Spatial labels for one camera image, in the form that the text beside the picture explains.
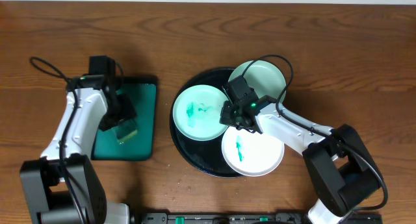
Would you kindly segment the green yellow sponge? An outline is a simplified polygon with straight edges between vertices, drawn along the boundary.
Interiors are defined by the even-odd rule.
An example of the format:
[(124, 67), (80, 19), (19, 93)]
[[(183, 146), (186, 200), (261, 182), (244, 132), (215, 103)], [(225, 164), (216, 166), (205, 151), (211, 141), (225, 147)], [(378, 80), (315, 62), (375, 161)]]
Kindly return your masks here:
[(119, 144), (125, 143), (137, 134), (137, 125), (133, 119), (123, 121), (113, 129)]

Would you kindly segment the pale green plate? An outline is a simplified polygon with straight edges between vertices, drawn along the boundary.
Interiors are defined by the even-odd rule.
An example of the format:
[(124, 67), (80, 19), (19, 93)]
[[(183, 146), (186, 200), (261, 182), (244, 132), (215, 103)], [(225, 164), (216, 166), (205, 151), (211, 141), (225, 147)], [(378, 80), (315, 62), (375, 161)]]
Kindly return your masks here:
[(242, 88), (248, 93), (246, 96), (256, 96), (260, 99), (265, 95), (277, 100), (281, 91), (286, 85), (283, 73), (272, 63), (258, 60), (252, 64), (245, 74), (244, 70), (252, 63), (249, 60), (239, 65), (230, 75), (228, 82), (236, 79), (238, 76), (243, 76), (247, 83), (247, 88)]

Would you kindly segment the mint plate with green smear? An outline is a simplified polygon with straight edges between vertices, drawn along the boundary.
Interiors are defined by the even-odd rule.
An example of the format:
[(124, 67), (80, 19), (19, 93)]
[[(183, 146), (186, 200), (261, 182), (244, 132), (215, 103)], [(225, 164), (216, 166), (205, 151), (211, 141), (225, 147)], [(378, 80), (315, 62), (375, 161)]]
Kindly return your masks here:
[(220, 123), (225, 101), (226, 95), (214, 86), (191, 86), (181, 92), (174, 102), (174, 124), (180, 133), (191, 140), (213, 140), (228, 128)]

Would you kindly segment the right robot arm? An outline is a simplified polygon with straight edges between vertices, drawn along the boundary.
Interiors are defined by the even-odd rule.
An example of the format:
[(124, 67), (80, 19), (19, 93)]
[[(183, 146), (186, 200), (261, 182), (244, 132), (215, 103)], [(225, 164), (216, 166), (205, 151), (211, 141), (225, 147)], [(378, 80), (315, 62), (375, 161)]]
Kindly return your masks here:
[(360, 203), (381, 189), (380, 204), (388, 200), (387, 186), (376, 163), (356, 130), (319, 125), (264, 96), (254, 101), (225, 101), (220, 122), (271, 136), (300, 153), (318, 200), (308, 211), (310, 223), (340, 223), (362, 209)]

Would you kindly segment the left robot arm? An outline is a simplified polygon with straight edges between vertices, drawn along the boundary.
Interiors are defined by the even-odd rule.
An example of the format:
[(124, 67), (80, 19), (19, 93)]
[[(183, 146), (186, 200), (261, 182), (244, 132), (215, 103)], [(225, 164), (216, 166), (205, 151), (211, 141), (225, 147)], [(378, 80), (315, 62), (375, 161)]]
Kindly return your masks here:
[(90, 161), (101, 122), (119, 113), (118, 77), (85, 75), (67, 85), (67, 103), (58, 129), (37, 160), (25, 161), (19, 175), (33, 223), (130, 223), (127, 204), (107, 201)]

